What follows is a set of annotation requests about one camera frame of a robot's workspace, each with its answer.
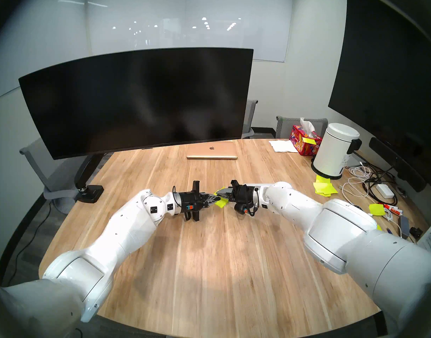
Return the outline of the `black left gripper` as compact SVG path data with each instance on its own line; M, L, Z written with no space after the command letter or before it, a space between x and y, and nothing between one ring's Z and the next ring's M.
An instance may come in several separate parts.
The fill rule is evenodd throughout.
M200 192L200 181L194 180L192 190L180 192L180 213L184 214L185 220L192 219L195 222L200 220L200 211L206 206L211 206L221 200L221 197L214 194L203 194Z

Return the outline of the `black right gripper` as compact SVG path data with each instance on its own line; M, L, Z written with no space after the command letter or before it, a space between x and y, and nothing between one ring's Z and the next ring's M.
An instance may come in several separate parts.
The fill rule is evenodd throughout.
M259 202L259 192L259 186L242 185L237 180L231 180L230 187L219 189L215 194L230 202L254 206Z

